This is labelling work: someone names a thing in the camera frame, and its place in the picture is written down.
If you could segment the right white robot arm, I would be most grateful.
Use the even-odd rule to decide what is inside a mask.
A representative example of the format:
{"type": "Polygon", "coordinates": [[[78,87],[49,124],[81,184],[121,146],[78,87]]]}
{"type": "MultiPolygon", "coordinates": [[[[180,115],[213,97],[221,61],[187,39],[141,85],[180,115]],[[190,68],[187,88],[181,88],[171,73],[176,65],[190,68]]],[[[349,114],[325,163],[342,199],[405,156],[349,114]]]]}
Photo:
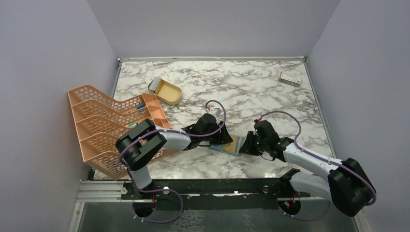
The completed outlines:
{"type": "Polygon", "coordinates": [[[256,121],[249,131],[240,153],[260,156],[268,153],[309,171],[294,171],[279,183],[286,197],[296,192],[309,193],[332,202],[343,214],[353,217],[375,202],[376,191],[360,163],[352,158],[335,159],[313,152],[297,144],[295,139],[280,137],[270,122],[256,121]]]}

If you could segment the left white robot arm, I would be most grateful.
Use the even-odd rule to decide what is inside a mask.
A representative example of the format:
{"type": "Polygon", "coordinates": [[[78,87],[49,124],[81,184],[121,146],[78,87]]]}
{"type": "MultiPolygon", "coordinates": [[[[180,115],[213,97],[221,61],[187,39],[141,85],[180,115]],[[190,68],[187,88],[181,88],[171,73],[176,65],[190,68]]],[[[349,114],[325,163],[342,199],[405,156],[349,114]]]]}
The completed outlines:
{"type": "Polygon", "coordinates": [[[134,182],[133,191],[139,198],[147,198],[152,192],[152,178],[148,163],[161,149],[192,150],[200,143],[224,145],[233,138],[227,132],[224,121],[205,113],[192,125],[179,130],[169,130],[143,120],[115,143],[120,162],[125,165],[134,182]]]}

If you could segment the green card holder wallet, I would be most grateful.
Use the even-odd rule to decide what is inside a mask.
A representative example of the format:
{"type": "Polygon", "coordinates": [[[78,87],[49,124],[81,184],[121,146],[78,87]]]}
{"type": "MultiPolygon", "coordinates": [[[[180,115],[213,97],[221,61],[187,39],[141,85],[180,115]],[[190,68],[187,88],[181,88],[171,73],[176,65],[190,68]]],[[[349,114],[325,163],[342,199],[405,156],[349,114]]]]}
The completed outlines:
{"type": "Polygon", "coordinates": [[[232,155],[235,157],[241,157],[242,154],[239,152],[240,148],[244,145],[246,140],[243,136],[231,135],[232,142],[224,145],[211,145],[208,149],[232,155]]]}

